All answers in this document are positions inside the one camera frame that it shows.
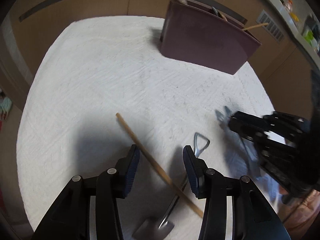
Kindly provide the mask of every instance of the shovel blade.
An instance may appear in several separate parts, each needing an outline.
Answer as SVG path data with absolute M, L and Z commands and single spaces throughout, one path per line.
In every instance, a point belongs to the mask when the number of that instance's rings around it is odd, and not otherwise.
M 159 220 L 147 218 L 142 225 L 132 234 L 136 240 L 163 240 L 174 228 L 174 224 L 167 221 L 159 227 Z

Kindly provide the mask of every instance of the air vent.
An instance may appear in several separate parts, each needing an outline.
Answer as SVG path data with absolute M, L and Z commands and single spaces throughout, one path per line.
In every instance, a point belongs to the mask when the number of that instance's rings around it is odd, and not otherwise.
M 271 34 L 272 37 L 276 39 L 276 41 L 282 41 L 284 35 L 276 25 L 274 20 L 263 10 L 257 19 L 257 23 L 269 23 L 267 26 L 263 26 L 263 28 Z

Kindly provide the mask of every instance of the wooden stick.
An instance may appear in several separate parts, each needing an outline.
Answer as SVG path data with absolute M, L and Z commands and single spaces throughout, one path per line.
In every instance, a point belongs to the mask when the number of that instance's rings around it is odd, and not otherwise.
M 140 151 L 143 153 L 143 155 L 146 157 L 146 159 L 149 161 L 153 169 L 158 173 L 158 175 L 163 179 L 165 183 L 167 183 L 175 192 L 176 195 L 178 195 L 182 200 L 185 201 L 185 203 L 201 218 L 203 218 L 203 212 L 200 208 L 198 208 L 184 193 L 183 191 L 174 184 L 172 179 L 165 173 L 164 169 L 161 168 L 161 166 L 156 162 L 156 160 L 152 157 L 152 155 L 148 152 L 148 150 L 142 145 L 142 143 L 139 141 L 137 136 L 133 133 L 133 131 L 130 129 L 128 124 L 125 122 L 125 120 L 122 118 L 122 116 L 119 113 L 116 113 L 116 117 L 118 118 L 119 122 L 127 132 L 127 134 L 131 137 L 132 141 L 139 147 Z
M 227 18 L 225 17 L 225 15 L 222 12 L 218 12 L 218 14 L 220 14 L 222 19 L 224 19 L 226 22 L 228 21 Z
M 257 24 L 257 25 L 253 25 L 253 26 L 250 26 L 250 27 L 243 28 L 242 30 L 243 31 L 247 31 L 247 30 L 251 30 L 251 29 L 254 29 L 254 28 L 267 26 L 267 25 L 269 25 L 269 23 L 260 23 L 260 24 Z

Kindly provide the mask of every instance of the metal shovel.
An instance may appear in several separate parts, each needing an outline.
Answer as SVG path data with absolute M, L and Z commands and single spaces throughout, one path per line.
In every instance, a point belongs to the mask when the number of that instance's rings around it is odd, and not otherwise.
M 198 137 L 206 140 L 206 145 L 202 148 L 198 148 L 197 140 Z M 195 156 L 198 158 L 199 155 L 207 149 L 210 144 L 210 140 L 203 136 L 200 133 L 195 133 L 194 136 L 194 148 L 195 148 Z M 185 178 L 181 184 L 181 190 L 183 191 L 188 183 L 188 176 L 185 175 Z M 142 225 L 132 234 L 132 237 L 136 240 L 163 240 L 166 236 L 171 232 L 174 228 L 174 224 L 168 220 L 172 210 L 177 204 L 179 197 L 177 195 L 172 199 L 167 211 L 163 215 L 161 219 L 156 219 L 153 217 L 147 218 Z

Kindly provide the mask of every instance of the floor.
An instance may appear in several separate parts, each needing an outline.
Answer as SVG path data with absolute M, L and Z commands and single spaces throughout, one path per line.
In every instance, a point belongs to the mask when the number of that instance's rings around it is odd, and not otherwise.
M 19 189 L 16 142 L 22 111 L 13 105 L 6 122 L 0 132 L 0 188 L 3 194 L 7 214 L 4 216 L 17 235 L 26 238 L 32 234 L 24 210 Z

